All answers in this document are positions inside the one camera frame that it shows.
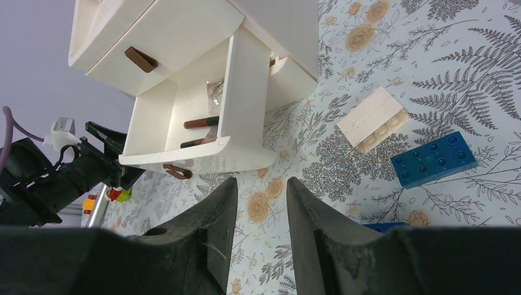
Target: brown drawer handle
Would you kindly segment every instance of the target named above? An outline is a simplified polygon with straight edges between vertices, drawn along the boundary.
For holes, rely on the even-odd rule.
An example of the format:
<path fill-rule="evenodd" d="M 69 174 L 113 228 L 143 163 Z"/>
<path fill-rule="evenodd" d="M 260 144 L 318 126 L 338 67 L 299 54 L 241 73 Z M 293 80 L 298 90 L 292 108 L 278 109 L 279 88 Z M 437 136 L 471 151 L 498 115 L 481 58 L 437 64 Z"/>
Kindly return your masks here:
<path fill-rule="evenodd" d="M 166 169 L 168 174 L 179 180 L 191 179 L 194 175 L 190 170 L 176 167 L 172 164 L 163 164 L 163 168 Z"/>
<path fill-rule="evenodd" d="M 135 63 L 136 66 L 139 66 L 139 68 L 142 69 L 145 73 L 153 71 L 158 66 L 157 60 L 146 55 L 145 53 L 142 53 L 141 51 L 135 49 L 132 46 L 130 46 L 125 51 L 125 55 L 128 57 L 129 60 Z"/>

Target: floral wallpaper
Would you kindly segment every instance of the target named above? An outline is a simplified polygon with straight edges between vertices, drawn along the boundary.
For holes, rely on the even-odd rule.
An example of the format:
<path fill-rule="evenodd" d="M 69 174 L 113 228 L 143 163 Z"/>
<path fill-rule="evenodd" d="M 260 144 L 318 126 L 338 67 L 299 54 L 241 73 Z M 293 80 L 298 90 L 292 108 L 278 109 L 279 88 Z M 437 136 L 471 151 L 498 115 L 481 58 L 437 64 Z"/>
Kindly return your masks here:
<path fill-rule="evenodd" d="M 521 15 L 504 0 L 320 0 L 319 87 L 266 114 L 256 171 L 179 181 L 146 172 L 104 227 L 142 234 L 234 176 L 239 204 L 227 294 L 296 294 L 286 181 L 364 223 L 521 225 Z M 411 120 L 364 155 L 335 126 L 386 87 Z M 399 185 L 390 157 L 460 131 L 479 166 L 420 187 Z"/>

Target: blue lego duplo brick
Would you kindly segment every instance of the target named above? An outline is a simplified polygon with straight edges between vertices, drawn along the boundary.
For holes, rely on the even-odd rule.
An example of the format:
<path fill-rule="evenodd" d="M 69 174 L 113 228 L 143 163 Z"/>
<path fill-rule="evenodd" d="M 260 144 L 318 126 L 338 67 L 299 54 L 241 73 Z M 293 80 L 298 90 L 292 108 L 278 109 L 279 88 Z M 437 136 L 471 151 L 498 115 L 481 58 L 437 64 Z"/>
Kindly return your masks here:
<path fill-rule="evenodd" d="M 447 177 L 477 166 L 476 158 L 460 132 L 451 133 L 391 158 L 405 189 Z"/>
<path fill-rule="evenodd" d="M 408 224 L 405 222 L 371 223 L 362 225 L 383 234 L 397 226 L 408 226 Z"/>

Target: white connector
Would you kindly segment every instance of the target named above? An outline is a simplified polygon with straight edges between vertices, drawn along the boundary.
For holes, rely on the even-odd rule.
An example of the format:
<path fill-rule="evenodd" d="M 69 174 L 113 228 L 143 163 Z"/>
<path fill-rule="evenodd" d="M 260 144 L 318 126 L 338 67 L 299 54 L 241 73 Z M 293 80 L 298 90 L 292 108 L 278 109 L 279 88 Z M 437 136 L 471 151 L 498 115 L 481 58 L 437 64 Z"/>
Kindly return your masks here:
<path fill-rule="evenodd" d="M 66 145 L 79 144 L 81 142 L 80 139 L 74 136 L 75 133 L 74 119 L 61 117 L 52 124 L 50 135 L 46 135 L 44 138 L 44 146 L 52 146 L 55 151 L 60 152 Z M 74 151 L 68 149 L 65 151 L 65 155 L 74 158 Z"/>
<path fill-rule="evenodd" d="M 337 126 L 352 146 L 367 154 L 409 119 L 407 110 L 380 87 L 353 108 Z"/>

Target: white lego duplo brick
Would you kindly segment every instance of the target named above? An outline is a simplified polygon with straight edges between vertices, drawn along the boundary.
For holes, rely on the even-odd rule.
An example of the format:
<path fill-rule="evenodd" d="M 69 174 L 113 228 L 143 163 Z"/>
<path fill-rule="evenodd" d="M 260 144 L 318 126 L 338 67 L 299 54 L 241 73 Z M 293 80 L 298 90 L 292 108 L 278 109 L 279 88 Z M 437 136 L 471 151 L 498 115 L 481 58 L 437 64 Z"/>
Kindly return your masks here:
<path fill-rule="evenodd" d="M 404 107 L 380 87 L 337 125 L 352 146 L 368 153 L 409 119 Z"/>

